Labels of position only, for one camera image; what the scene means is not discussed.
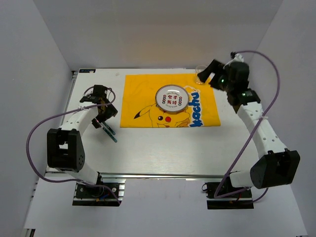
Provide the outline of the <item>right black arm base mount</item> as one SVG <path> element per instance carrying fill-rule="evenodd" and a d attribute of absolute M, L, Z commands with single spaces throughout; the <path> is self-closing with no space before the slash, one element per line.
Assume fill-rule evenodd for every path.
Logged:
<path fill-rule="evenodd" d="M 206 194 L 207 209 L 209 210 L 242 210 L 253 209 L 251 190 L 240 191 L 242 188 L 233 188 L 231 184 L 224 184 L 217 197 L 215 191 L 219 182 L 206 182 L 201 190 Z"/>

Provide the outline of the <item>yellow printed cloth napkin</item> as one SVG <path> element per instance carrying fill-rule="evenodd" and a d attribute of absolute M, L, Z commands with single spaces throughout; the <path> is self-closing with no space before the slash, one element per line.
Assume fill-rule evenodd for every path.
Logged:
<path fill-rule="evenodd" d="M 169 113 L 159 108 L 156 93 L 164 86 L 184 88 L 189 101 L 185 109 Z M 197 84 L 194 74 L 127 75 L 123 91 L 122 128 L 176 128 L 220 126 L 214 92 Z"/>

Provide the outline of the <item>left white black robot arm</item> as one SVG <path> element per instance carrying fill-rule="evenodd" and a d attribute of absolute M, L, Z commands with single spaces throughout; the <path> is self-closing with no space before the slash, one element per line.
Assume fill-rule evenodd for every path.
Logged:
<path fill-rule="evenodd" d="M 88 183 L 87 191 L 93 197 L 104 192 L 104 184 L 98 181 L 99 172 L 91 168 L 85 161 L 82 136 L 89 125 L 100 128 L 101 122 L 115 117 L 118 113 L 113 100 L 108 99 L 111 88 L 94 85 L 90 94 L 84 94 L 78 108 L 57 129 L 47 133 L 47 164 L 65 172 L 79 182 Z"/>

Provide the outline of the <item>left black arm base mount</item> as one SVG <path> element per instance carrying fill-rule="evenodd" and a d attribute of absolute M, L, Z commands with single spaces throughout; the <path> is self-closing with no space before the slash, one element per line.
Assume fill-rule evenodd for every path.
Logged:
<path fill-rule="evenodd" d="M 109 187 L 121 202 L 124 195 L 125 181 L 105 179 L 103 183 Z M 95 206 L 95 207 L 118 207 L 120 204 L 114 195 L 104 187 L 90 187 L 83 184 L 76 184 L 73 197 L 73 206 Z"/>

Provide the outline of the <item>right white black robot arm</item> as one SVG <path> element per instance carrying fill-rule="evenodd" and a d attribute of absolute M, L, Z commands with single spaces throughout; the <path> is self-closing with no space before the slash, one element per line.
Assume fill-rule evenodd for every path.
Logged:
<path fill-rule="evenodd" d="M 206 82 L 211 74 L 214 76 L 210 86 L 226 92 L 229 104 L 248 129 L 259 157 L 249 170 L 230 172 L 223 192 L 234 197 L 241 188 L 263 189 L 291 184 L 300 156 L 281 142 L 265 117 L 259 96 L 249 88 L 249 65 L 242 61 L 225 65 L 213 60 L 197 76 L 201 82 Z"/>

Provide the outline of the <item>clear drinking glass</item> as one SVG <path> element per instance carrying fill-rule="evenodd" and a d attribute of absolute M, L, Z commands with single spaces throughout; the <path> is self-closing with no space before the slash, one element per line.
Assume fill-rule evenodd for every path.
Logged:
<path fill-rule="evenodd" d="M 203 71 L 207 68 L 206 65 L 198 65 L 195 68 L 195 77 L 194 81 L 196 84 L 205 84 L 209 78 L 209 76 L 206 76 Z"/>

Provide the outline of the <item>white plate with red characters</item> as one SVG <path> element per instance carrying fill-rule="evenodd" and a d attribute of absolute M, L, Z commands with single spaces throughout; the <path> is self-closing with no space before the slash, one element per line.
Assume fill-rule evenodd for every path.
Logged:
<path fill-rule="evenodd" d="M 169 113 L 180 112 L 188 106 L 190 97 L 181 86 L 170 84 L 161 87 L 155 95 L 156 104 Z"/>

